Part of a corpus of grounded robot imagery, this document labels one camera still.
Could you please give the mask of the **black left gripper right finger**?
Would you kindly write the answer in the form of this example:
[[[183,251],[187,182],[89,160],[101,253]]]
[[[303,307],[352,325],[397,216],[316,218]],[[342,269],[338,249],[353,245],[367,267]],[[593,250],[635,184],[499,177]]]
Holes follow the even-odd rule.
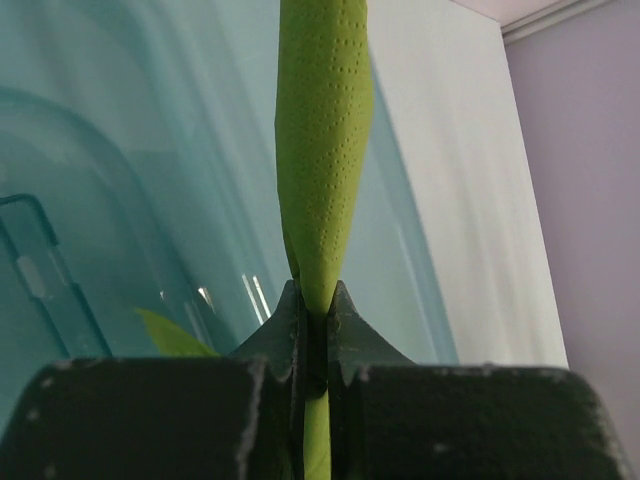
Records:
[[[423,365],[357,312],[328,318],[335,479],[631,479],[596,392],[555,367]]]

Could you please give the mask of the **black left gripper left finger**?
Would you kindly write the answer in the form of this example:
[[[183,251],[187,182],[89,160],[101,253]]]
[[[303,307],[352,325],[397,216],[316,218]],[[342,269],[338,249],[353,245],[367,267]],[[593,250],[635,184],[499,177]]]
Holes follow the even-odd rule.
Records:
[[[5,479],[300,479],[306,312],[287,282],[223,357],[81,358],[28,383],[1,439]]]

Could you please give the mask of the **green paper napkin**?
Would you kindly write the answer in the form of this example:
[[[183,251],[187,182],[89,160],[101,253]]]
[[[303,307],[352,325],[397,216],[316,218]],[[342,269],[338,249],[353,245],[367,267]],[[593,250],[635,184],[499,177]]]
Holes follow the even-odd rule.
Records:
[[[274,314],[222,356],[141,310],[162,352],[144,382],[173,396],[130,468],[140,479],[327,479],[335,390],[329,338],[373,115],[363,1],[280,5],[275,144],[291,278]]]

